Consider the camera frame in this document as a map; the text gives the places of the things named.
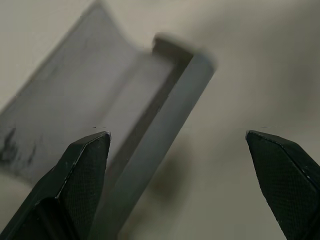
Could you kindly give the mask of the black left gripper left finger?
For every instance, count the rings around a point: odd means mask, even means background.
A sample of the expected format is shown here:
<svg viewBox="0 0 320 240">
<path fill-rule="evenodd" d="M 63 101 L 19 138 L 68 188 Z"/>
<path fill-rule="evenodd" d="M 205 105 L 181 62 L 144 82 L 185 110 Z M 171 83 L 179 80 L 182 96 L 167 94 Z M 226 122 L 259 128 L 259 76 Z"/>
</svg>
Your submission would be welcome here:
<svg viewBox="0 0 320 240">
<path fill-rule="evenodd" d="M 111 135 L 71 143 L 33 187 L 0 240 L 87 240 L 104 185 Z"/>
</svg>

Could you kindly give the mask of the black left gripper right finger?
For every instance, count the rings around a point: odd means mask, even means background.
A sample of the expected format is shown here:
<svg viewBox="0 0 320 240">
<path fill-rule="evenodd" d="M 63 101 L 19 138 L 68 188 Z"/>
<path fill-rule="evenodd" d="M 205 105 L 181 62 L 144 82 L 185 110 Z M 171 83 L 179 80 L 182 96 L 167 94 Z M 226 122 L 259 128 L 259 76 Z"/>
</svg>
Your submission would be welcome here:
<svg viewBox="0 0 320 240">
<path fill-rule="evenodd" d="M 287 240 L 320 240 L 320 165 L 297 143 L 249 130 L 261 192 Z"/>
</svg>

